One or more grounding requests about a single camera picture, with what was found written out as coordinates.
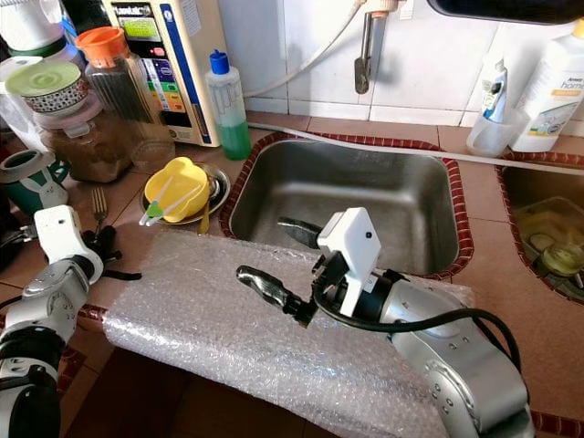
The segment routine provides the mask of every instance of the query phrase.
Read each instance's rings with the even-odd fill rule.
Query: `second sink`
[[[236,238],[307,250],[277,226],[289,216],[324,226],[333,213],[367,208],[381,240],[379,268],[417,275],[458,255],[445,165],[432,157],[283,140],[259,153],[230,219]]]

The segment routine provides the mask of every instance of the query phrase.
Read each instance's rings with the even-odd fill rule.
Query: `faucet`
[[[355,59],[355,91],[358,94],[365,94],[369,91],[373,20],[385,18],[390,12],[396,11],[399,2],[400,0],[367,0],[364,5],[367,12],[363,23],[361,55]]]

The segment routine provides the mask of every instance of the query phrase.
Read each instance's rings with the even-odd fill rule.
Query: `yellow bowl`
[[[158,202],[162,210],[181,199],[197,185],[200,186],[197,191],[164,216],[166,221],[175,223],[197,213],[204,207],[209,198],[209,179],[203,169],[193,164],[186,157],[178,157],[170,160],[162,170],[156,172],[146,182],[144,193],[149,203],[152,203],[156,199],[164,184],[171,177],[171,183]]]

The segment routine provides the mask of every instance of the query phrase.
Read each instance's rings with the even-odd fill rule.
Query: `fork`
[[[97,222],[95,229],[95,236],[97,237],[101,231],[101,223],[108,217],[108,203],[101,187],[91,191],[91,202],[93,203],[93,217]]]

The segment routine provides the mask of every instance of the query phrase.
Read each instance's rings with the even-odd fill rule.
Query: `blue bottle cap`
[[[215,75],[229,73],[229,58],[226,53],[215,49],[209,59],[211,59],[211,71],[213,71]]]

